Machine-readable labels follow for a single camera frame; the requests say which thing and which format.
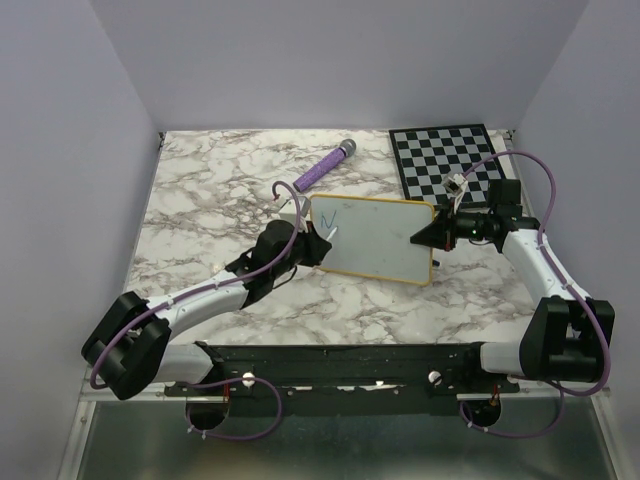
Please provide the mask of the yellow framed whiteboard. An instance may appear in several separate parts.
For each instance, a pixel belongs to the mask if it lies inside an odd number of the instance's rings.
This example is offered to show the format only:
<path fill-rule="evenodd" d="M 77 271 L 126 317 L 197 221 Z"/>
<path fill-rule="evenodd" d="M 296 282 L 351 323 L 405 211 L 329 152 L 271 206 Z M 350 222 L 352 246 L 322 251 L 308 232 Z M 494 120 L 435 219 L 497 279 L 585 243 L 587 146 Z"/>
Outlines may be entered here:
<path fill-rule="evenodd" d="M 320 264 L 325 272 L 426 286 L 432 281 L 433 250 L 410 237 L 432 223 L 427 202 L 314 194 L 310 220 L 331 250 Z"/>

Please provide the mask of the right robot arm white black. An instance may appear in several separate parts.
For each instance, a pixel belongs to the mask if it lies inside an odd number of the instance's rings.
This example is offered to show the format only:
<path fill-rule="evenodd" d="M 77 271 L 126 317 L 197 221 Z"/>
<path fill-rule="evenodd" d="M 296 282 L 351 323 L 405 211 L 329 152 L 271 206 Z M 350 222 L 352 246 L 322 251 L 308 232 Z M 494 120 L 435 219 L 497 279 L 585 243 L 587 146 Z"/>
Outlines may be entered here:
<path fill-rule="evenodd" d="M 499 179 L 489 184 L 488 211 L 461 212 L 442 205 L 434 221 L 410 241 L 450 251 L 458 240 L 488 241 L 512 265 L 536 309 L 518 341 L 488 342 L 478 357 L 464 362 L 460 379 L 480 392 L 497 374 L 538 381 L 595 383 L 606 371 L 615 312 L 577 286 L 552 252 L 540 222 L 523 213 L 521 185 Z"/>

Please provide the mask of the white marker pen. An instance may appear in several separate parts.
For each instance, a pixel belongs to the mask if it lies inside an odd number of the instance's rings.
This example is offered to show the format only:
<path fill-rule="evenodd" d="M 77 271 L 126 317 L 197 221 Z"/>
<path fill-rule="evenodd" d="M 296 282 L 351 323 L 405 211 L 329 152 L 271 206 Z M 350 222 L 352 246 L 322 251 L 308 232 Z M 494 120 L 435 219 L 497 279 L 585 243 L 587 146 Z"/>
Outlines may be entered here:
<path fill-rule="evenodd" d="M 338 227 L 336 226 L 329 232 L 329 234 L 327 235 L 325 240 L 327 242 L 330 242 L 333 239 L 333 237 L 335 236 L 335 234 L 337 233 L 337 231 L 338 231 Z"/>

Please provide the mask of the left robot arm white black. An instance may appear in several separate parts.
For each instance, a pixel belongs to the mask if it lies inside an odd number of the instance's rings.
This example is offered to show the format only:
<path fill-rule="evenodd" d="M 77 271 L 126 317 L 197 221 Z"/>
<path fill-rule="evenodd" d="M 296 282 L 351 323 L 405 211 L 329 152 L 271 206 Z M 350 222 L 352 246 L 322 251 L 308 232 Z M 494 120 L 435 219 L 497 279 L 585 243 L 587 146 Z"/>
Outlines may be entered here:
<path fill-rule="evenodd" d="M 120 295 L 81 348 L 93 387 L 128 400 L 153 383 L 189 384 L 201 395 L 222 380 L 204 342 L 177 345 L 180 334 L 224 313 L 251 306 L 276 280 L 299 266 L 321 264 L 332 245 L 313 226 L 297 232 L 284 220 L 268 223 L 256 244 L 211 279 L 173 294 L 144 299 Z"/>

